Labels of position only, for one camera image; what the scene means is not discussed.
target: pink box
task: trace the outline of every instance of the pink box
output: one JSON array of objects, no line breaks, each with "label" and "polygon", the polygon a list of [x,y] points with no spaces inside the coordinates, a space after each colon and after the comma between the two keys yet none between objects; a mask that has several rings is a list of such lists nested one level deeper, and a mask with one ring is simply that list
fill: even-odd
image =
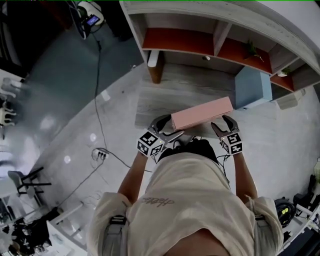
[{"label": "pink box", "polygon": [[193,106],[171,114],[173,129],[175,131],[185,130],[209,122],[233,110],[229,97]]}]

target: power strip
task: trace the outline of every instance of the power strip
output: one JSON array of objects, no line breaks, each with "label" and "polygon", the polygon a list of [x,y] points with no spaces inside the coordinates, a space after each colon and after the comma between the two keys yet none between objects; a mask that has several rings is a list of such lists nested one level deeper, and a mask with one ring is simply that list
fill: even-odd
[{"label": "power strip", "polygon": [[104,148],[95,148],[91,156],[95,161],[98,161],[98,159],[106,160],[109,157],[109,153]]}]

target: chair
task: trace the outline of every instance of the chair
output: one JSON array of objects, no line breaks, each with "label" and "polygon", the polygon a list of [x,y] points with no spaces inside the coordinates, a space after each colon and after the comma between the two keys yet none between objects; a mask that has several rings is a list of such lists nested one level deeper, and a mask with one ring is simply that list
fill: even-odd
[{"label": "chair", "polygon": [[15,81],[13,79],[10,79],[9,77],[6,77],[6,78],[3,79],[3,82],[0,85],[0,94],[2,94],[4,96],[5,100],[7,100],[7,98],[8,98],[7,95],[10,95],[11,97],[16,98],[17,95],[15,93],[7,91],[7,90],[4,90],[2,88],[4,85],[12,86],[14,88],[17,88],[17,87],[19,88],[19,87],[21,87],[21,82],[18,82],[18,81]]},{"label": "chair", "polygon": [[[51,183],[32,183],[32,180],[36,178],[36,174],[44,168],[38,168],[35,171],[31,171],[28,175],[24,176],[20,171],[8,171],[9,178],[13,181],[16,191],[19,195],[27,194],[29,198],[33,198],[35,194],[43,193],[44,191],[35,190],[35,186],[50,186]],[[21,188],[25,187],[25,192],[20,191]]]},{"label": "chair", "polygon": [[11,115],[11,116],[15,116],[17,115],[17,113],[14,112],[13,109],[9,109],[6,107],[1,107],[0,108],[0,125],[2,126],[14,126],[15,123],[11,122],[12,119],[11,118],[6,118],[6,115]]}]

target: light blue cabinet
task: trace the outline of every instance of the light blue cabinet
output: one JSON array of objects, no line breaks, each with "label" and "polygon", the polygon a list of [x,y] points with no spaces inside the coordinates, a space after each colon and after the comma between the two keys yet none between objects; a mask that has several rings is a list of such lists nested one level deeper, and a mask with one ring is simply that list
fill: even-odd
[{"label": "light blue cabinet", "polygon": [[237,109],[250,109],[272,101],[270,76],[245,66],[235,76],[235,105]]}]

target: person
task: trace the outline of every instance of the person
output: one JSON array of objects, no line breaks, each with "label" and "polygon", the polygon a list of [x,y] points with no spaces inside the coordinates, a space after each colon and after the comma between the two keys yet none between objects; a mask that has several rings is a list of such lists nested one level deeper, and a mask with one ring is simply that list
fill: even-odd
[{"label": "person", "polygon": [[89,254],[120,255],[104,250],[106,228],[117,215],[128,223],[122,243],[128,256],[277,254],[283,232],[275,203],[258,197],[242,152],[233,156],[236,195],[205,139],[165,150],[138,198],[147,160],[138,152],[118,192],[102,196],[87,232]]}]

